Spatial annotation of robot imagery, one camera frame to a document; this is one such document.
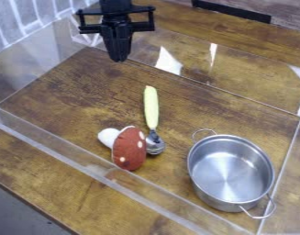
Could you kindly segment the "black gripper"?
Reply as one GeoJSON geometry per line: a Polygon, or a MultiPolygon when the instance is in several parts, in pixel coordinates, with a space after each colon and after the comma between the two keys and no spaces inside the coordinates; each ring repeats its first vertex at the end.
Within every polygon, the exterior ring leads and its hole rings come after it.
{"type": "Polygon", "coordinates": [[[99,0],[99,8],[79,9],[76,15],[80,19],[79,31],[82,34],[100,33],[110,57],[115,62],[123,62],[131,52],[132,32],[154,31],[154,6],[136,6],[132,0],[99,0]],[[146,13],[148,19],[132,22],[130,15],[146,13]],[[87,16],[102,17],[100,24],[87,24],[87,16]],[[119,26],[119,54],[114,27],[119,26]]]}

